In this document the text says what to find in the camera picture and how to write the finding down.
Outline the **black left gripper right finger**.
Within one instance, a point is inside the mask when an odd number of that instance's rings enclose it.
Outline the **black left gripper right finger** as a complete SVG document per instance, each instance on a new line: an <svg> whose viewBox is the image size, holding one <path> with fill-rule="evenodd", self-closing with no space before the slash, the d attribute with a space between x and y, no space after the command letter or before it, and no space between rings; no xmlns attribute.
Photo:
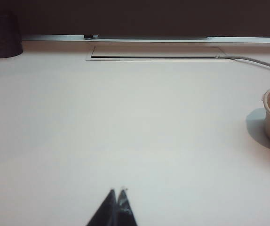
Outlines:
<svg viewBox="0 0 270 226"><path fill-rule="evenodd" d="M135 216L133 214L129 199L125 189L122 189L119 193L115 214L114 214L115 226L137 226Z"/></svg>

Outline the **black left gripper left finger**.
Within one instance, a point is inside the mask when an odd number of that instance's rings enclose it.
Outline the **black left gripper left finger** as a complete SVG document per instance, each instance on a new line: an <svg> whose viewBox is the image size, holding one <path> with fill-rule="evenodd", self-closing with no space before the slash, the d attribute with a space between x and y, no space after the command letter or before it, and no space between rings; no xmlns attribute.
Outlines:
<svg viewBox="0 0 270 226"><path fill-rule="evenodd" d="M111 189L87 226L114 226L116 224L116 194Z"/></svg>

